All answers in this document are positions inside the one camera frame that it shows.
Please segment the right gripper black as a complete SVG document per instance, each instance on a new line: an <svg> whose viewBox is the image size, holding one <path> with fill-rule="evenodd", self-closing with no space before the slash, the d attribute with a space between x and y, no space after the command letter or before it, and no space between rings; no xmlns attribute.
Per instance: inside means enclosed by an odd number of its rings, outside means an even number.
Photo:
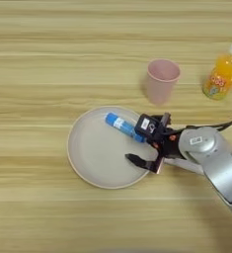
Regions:
<svg viewBox="0 0 232 253"><path fill-rule="evenodd" d="M136 167L158 174L165 158L183 159L183 155L179 150L179 139L182 132L169 127L171 123L169 113L165 113L163 116L155 115L151 119L154 121L155 128L148 143L157 150L157 158L154 161L147 161L131 153L126 154L125 158Z"/></svg>

